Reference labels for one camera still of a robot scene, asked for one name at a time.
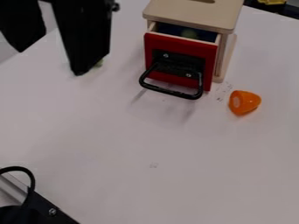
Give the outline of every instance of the black cable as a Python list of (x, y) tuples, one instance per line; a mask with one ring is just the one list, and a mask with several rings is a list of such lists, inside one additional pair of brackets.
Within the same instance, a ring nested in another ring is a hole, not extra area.
[(6, 172), (24, 172), (25, 174), (28, 175), (28, 177), (31, 181), (30, 186), (28, 186), (27, 197), (24, 200), (23, 205), (20, 207), (16, 217), (14, 217), (14, 219), (9, 222), (10, 224), (12, 224), (12, 223), (16, 223), (16, 219), (18, 217), (23, 217), (23, 213), (26, 213), (26, 209), (30, 203), (31, 196), (34, 194), (36, 181), (35, 181), (33, 173), (30, 170), (28, 170), (27, 168), (24, 168), (21, 166), (10, 166), (10, 167), (5, 167), (3, 169), (0, 169), (0, 176), (5, 174)]

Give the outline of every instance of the red drawer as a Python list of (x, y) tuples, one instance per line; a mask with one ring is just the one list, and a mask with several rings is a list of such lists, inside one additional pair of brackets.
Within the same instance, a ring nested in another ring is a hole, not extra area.
[[(214, 42), (208, 42), (160, 33), (156, 31), (156, 26), (157, 24), (152, 22), (147, 33), (144, 35), (146, 69), (152, 66), (154, 59), (153, 54), (156, 50), (179, 53), (181, 55), (202, 59), (205, 61), (203, 89), (210, 91), (221, 35), (218, 34)], [(157, 71), (152, 72), (149, 78), (188, 88), (196, 88), (198, 85), (198, 82), (193, 79)]]

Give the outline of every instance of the wooden box top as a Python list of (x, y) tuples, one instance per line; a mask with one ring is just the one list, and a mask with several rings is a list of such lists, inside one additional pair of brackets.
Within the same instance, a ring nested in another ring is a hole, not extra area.
[(212, 32), (232, 33), (243, 0), (151, 0), (143, 17)]

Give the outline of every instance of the drawer opening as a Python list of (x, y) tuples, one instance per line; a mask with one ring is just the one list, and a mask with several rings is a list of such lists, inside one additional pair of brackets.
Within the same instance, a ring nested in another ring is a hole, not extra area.
[(152, 22), (149, 26), (149, 32), (212, 45), (218, 45), (220, 42), (220, 34), (217, 32), (204, 31), (175, 24)]

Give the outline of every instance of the black metal bracket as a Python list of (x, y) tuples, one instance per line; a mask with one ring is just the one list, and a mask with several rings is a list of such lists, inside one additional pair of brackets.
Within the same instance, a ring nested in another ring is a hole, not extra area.
[[(142, 87), (162, 94), (174, 95), (187, 100), (197, 100), (202, 96), (204, 93), (203, 70), (205, 67), (205, 61), (203, 59), (160, 50), (155, 50), (153, 52), (153, 56), (155, 57), (156, 61), (147, 71), (143, 73), (139, 79), (139, 83)], [(195, 80), (198, 82), (198, 91), (196, 94), (186, 94), (146, 83), (145, 80), (149, 78), (150, 74), (154, 71)]]

